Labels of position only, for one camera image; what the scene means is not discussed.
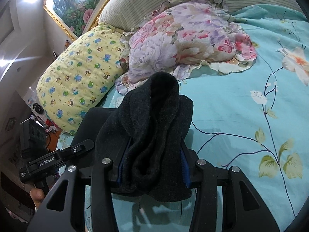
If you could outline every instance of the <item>white flower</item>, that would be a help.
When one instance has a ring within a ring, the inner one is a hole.
[[[256,90],[250,91],[252,99],[258,104],[266,104],[267,98],[260,92]]]
[[[284,55],[282,67],[291,72],[295,72],[297,77],[305,86],[309,84],[309,62],[306,60],[304,50],[300,47],[291,52],[287,48],[279,49]]]
[[[162,33],[147,37],[130,49],[129,80],[136,83],[150,77],[157,71],[165,71],[176,64],[177,48],[171,44],[171,37]]]

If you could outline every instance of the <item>black object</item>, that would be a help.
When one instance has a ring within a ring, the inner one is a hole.
[[[53,175],[56,168],[62,167],[70,161],[70,159],[81,156],[93,147],[93,141],[87,139],[73,147],[56,150],[29,162],[26,167],[19,169],[20,181],[22,183],[35,185],[36,188],[42,189],[44,194],[47,195],[49,189],[46,183],[46,177]]]
[[[33,109],[34,109],[38,114],[43,114],[43,113],[44,113],[43,107],[40,106],[38,103],[34,103],[32,107],[33,107]]]
[[[42,126],[29,118],[20,124],[20,128],[21,157],[25,162],[47,154],[46,133]]]
[[[191,190],[181,175],[179,145],[188,133],[192,114],[192,100],[179,95],[178,81],[169,73],[157,72],[128,92],[95,141],[98,162],[105,157],[113,159],[123,140],[132,138],[122,160],[121,184],[112,192],[147,194],[160,202],[189,198]]]
[[[85,185],[91,185],[93,232],[118,232],[111,187],[119,186],[119,169],[131,138],[122,142],[114,161],[104,158],[93,167],[82,169],[70,165],[42,202],[27,232],[38,232],[42,227],[46,232],[82,231]],[[206,160],[198,159],[196,152],[188,149],[183,140],[180,153],[186,162],[184,182],[190,188],[197,188],[190,232],[215,232],[217,186],[223,189],[222,231],[279,232],[264,201],[238,167],[216,168]]]

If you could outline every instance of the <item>flower print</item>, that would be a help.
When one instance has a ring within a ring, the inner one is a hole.
[[[208,35],[209,35],[208,31],[200,31],[196,34],[196,37],[202,39],[208,37]]]
[[[241,52],[241,55],[244,59],[247,59],[247,60],[254,60],[256,59],[256,51],[255,51],[255,48],[253,46],[249,46],[249,45],[245,45],[243,47],[243,50]]]
[[[149,77],[176,64],[177,48],[171,44],[171,37],[160,33],[145,39],[135,48],[130,49],[129,80],[136,83],[141,78]]]
[[[210,42],[208,44],[206,41],[202,43],[196,38],[192,41],[177,39],[174,44],[177,47],[177,63],[198,64],[201,60],[206,60],[210,54],[214,53]]]
[[[196,31],[182,30],[182,31],[178,31],[177,35],[179,35],[184,40],[192,40],[196,35]]]
[[[87,23],[91,17],[93,13],[93,9],[87,9],[84,13],[83,19],[84,19],[84,23]]]
[[[234,48],[233,43],[229,39],[225,39],[223,45],[218,47],[219,51],[225,51],[227,53],[231,53]]]
[[[153,20],[149,21],[131,37],[129,41],[131,48],[135,48],[138,43],[144,42],[148,36],[154,36],[158,33],[154,27],[154,23]]]
[[[284,55],[282,67],[291,72],[295,72],[297,77],[305,86],[309,84],[309,62],[306,60],[304,50],[300,47],[291,52],[287,48],[279,49]]]
[[[217,30],[213,30],[209,33],[209,37],[211,38],[211,44],[218,44],[226,38],[226,35],[220,35]]]
[[[167,32],[167,31],[175,32],[178,28],[181,27],[180,24],[174,23],[174,17],[168,14],[165,14],[164,17],[158,16],[157,18],[154,18],[153,20],[155,23],[154,28],[158,32]]]
[[[242,58],[247,60],[256,59],[256,51],[250,40],[250,36],[242,33],[235,35],[235,48],[241,51]]]
[[[121,78],[121,85],[125,88],[128,88],[130,86],[129,77],[128,76],[122,76]]]
[[[222,25],[216,25],[214,23],[211,22],[211,20],[203,20],[201,21],[201,19],[199,19],[199,17],[197,17],[195,20],[193,20],[193,18],[191,18],[192,21],[190,21],[188,24],[194,28],[196,28],[197,30],[203,30],[203,29],[210,29],[210,28],[217,28],[220,29],[222,28]]]
[[[258,90],[250,91],[252,99],[258,104],[266,104],[267,98]]]
[[[170,26],[166,27],[164,32],[168,36],[173,36],[175,34],[175,31],[179,28],[181,28],[181,24],[173,22]]]
[[[250,36],[242,33],[236,33],[235,35],[235,47],[236,50],[242,51],[244,45],[252,45]]]

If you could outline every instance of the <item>finger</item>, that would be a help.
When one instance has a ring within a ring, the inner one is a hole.
[[[38,208],[43,201],[45,195],[42,189],[32,188],[30,190],[30,196],[34,202],[34,205]]]

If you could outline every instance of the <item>blue fabric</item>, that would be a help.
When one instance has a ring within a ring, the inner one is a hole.
[[[309,24],[297,11],[266,4],[241,9],[231,20],[250,35],[258,53],[256,63],[225,76],[201,67],[190,79],[179,81],[180,93],[194,102],[194,125],[185,142],[214,166],[239,166],[284,231],[309,195],[309,92],[305,85],[309,63],[299,58],[303,53],[309,60]],[[109,107],[115,107],[119,97],[110,91]],[[218,189],[217,231],[221,231],[222,192]],[[90,188],[86,202],[90,205]],[[186,232],[194,202],[193,191],[183,201],[181,213],[181,202],[113,195],[120,232]],[[91,231],[89,208],[85,214]]]

